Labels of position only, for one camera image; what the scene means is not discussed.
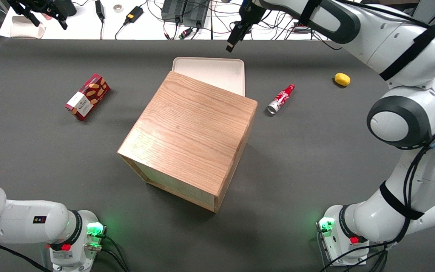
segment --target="black velcro strap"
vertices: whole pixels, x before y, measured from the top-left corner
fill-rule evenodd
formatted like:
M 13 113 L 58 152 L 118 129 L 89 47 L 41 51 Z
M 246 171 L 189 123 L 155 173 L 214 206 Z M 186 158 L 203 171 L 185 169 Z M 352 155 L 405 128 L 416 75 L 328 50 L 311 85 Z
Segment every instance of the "black velcro strap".
M 414 39 L 414 43 L 395 60 L 380 76 L 384 80 L 389 80 L 395 76 L 406 65 L 416 59 L 416 57 L 430 44 L 435 38 L 435 26 L 430 26 L 426 31 Z
M 302 14 L 300 15 L 300 23 L 304 26 L 307 26 L 310 22 L 310 16 L 313 11 L 318 7 L 321 3 L 321 0 L 309 0 L 305 8 L 303 9 Z
M 402 202 L 400 202 L 385 186 L 385 181 L 383 184 L 380 185 L 380 193 L 382 193 L 382 196 L 384 197 L 385 201 L 392 207 L 394 210 L 396 210 L 398 213 L 403 215 L 405 218 L 411 219 L 411 220 L 417 220 L 421 216 L 424 215 L 423 212 L 418 212 L 413 209 L 409 209 L 406 207 Z

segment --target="power adapter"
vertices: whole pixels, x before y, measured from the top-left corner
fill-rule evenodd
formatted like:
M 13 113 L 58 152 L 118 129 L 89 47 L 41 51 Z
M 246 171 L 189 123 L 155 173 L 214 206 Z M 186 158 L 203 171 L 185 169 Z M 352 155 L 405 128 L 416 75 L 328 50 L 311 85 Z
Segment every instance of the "power adapter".
M 135 23 L 135 21 L 143 14 L 142 7 L 135 6 L 133 10 L 131 10 L 127 16 L 125 17 L 124 26 L 129 23 Z
M 95 1 L 95 10 L 97 12 L 98 18 L 103 23 L 103 20 L 105 19 L 105 11 L 103 9 L 103 5 L 102 5 L 102 2 L 100 0 Z

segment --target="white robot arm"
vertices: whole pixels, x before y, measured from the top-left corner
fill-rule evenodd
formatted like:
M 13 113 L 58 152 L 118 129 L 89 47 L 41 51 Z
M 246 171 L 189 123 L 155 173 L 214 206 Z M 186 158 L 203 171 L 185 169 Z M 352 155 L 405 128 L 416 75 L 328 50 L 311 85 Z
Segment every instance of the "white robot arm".
M 0 188 L 0 244 L 46 243 L 57 271 L 90 271 L 104 232 L 93 212 L 44 200 L 7 200 Z
M 300 19 L 380 74 L 389 91 L 367 116 L 370 132 L 404 153 L 366 201 L 330 207 L 317 226 L 331 265 L 365 264 L 370 241 L 390 248 L 435 225 L 435 27 L 382 6 L 344 0 L 245 0 L 229 52 L 266 10 Z

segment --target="gray table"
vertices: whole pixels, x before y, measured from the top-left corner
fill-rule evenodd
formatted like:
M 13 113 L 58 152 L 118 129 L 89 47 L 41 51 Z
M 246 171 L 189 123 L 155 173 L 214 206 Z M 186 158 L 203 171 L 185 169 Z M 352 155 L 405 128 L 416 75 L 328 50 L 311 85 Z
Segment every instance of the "gray table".
M 315 221 L 331 205 L 366 200 L 399 158 L 366 127 L 387 87 L 321 42 L 241 42 L 231 55 L 225 47 L 0 37 L 0 187 L 9 199 L 92 210 L 135 272 L 318 271 Z M 263 110 L 217 215 L 147 185 L 116 154 L 178 56 L 244 60 L 246 94 Z M 348 88 L 333 85 L 337 72 L 351 76 Z M 113 91 L 78 122 L 64 105 L 93 73 Z M 294 95 L 267 116 L 266 105 L 290 83 Z M 36 245 L 11 248 L 40 260 Z M 98 256 L 95 272 L 117 270 Z M 0 271 L 36 270 L 0 251 Z M 435 271 L 435 227 L 407 236 L 386 271 Z

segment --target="cardboard box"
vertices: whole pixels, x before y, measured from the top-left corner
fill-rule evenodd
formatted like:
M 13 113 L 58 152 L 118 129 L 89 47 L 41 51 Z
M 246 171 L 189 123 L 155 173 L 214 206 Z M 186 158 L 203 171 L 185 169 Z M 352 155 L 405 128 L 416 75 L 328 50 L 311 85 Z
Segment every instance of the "cardboard box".
M 218 212 L 257 106 L 170 72 L 117 153 L 149 184 Z
M 83 87 L 68 100 L 65 108 L 77 119 L 83 121 L 108 91 L 110 91 L 110 87 L 105 79 L 99 74 L 93 74 Z

